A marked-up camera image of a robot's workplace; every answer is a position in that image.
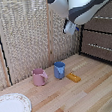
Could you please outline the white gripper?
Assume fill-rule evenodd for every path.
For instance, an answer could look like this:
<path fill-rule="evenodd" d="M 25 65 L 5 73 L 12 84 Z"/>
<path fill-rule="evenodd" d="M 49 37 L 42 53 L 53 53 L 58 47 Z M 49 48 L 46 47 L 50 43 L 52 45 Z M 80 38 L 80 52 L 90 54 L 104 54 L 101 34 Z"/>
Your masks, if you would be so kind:
<path fill-rule="evenodd" d="M 75 26 L 75 24 L 73 24 L 71 21 L 67 20 L 66 23 L 64 24 L 64 30 L 63 33 L 64 34 L 68 34 L 68 35 L 73 35 L 75 32 L 75 29 L 77 31 L 79 31 L 79 27 Z"/>

